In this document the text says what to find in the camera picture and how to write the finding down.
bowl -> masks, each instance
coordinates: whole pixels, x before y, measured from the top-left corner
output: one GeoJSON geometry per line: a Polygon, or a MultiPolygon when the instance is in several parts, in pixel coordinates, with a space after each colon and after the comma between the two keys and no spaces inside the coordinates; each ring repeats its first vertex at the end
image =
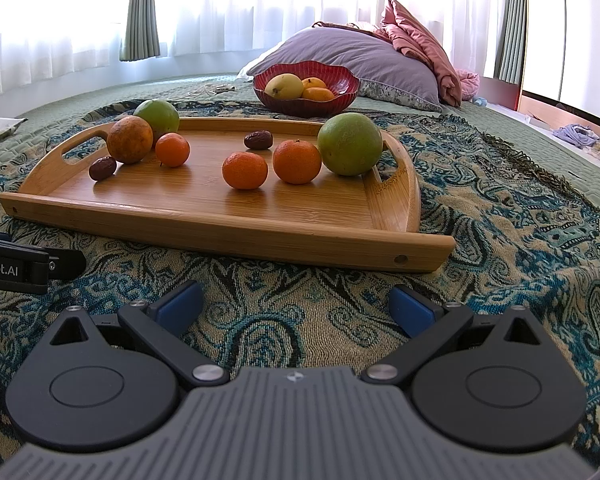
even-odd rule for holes
{"type": "Polygon", "coordinates": [[[339,114],[357,97],[360,80],[348,68],[325,65],[318,61],[300,63],[278,63],[267,68],[253,78],[253,90],[260,102],[269,110],[295,117],[330,117],[339,114]],[[264,93],[267,83],[280,74],[296,74],[300,79],[317,77],[322,79],[335,95],[331,101],[311,101],[309,99],[275,99],[264,93]]]}

gray-green drape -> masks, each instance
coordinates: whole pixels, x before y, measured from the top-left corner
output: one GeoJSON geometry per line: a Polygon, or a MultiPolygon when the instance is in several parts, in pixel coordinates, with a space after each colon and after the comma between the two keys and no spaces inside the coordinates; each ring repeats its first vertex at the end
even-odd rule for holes
{"type": "Polygon", "coordinates": [[[494,77],[519,84],[525,59],[526,0],[506,0],[494,77]]]}
{"type": "Polygon", "coordinates": [[[160,56],[155,0],[129,0],[126,29],[120,44],[120,61],[160,56]]]}

gray gripper base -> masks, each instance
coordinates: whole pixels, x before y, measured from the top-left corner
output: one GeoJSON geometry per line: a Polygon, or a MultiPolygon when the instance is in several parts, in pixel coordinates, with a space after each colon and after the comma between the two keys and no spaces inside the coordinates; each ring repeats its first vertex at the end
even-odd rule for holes
{"type": "Polygon", "coordinates": [[[586,480],[567,445],[494,455],[427,426],[395,386],[350,368],[243,368],[197,388],[160,430],[98,454],[23,446],[9,480],[586,480]]]}

tangerine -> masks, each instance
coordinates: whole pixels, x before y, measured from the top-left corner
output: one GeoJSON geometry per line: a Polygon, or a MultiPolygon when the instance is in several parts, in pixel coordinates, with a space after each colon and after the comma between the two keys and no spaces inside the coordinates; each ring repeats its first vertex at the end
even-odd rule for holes
{"type": "Polygon", "coordinates": [[[311,182],[321,167],[318,148],[306,140],[284,140],[273,152],[273,171],[288,184],[311,182]]]}
{"type": "Polygon", "coordinates": [[[322,79],[318,79],[317,77],[308,77],[307,79],[302,79],[302,86],[304,89],[307,88],[327,88],[324,81],[322,79]]]}
{"type": "Polygon", "coordinates": [[[309,99],[311,101],[331,101],[332,99],[335,99],[335,95],[333,95],[333,92],[328,88],[312,86],[304,89],[301,99],[309,99]]]}
{"type": "Polygon", "coordinates": [[[222,178],[235,189],[256,189],[267,179],[267,161],[257,153],[236,152],[222,164],[222,178]]]}
{"type": "Polygon", "coordinates": [[[155,143],[155,156],[170,168],[182,166],[189,158],[190,152],[187,139],[179,134],[164,134],[155,143]]]}

bamboo serving tray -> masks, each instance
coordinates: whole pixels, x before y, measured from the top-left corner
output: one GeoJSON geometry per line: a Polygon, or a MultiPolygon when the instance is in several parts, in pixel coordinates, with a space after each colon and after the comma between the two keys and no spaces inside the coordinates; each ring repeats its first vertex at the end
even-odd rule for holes
{"type": "Polygon", "coordinates": [[[45,155],[18,192],[0,194],[16,218],[104,237],[209,253],[318,266],[398,272],[437,269],[455,246],[451,236],[420,234],[420,189],[411,159],[383,132],[398,168],[385,182],[373,168],[341,177],[324,166],[302,186],[286,184],[271,166],[273,149],[287,139],[315,142],[320,123],[242,118],[182,118],[179,133],[191,154],[179,168],[160,166],[151,152],[118,165],[94,182],[89,166],[106,146],[79,160],[63,155],[93,137],[106,140],[114,123],[88,128],[45,155]],[[222,179],[222,162],[241,152],[244,136],[269,130],[266,182],[235,190],[222,179]]]}

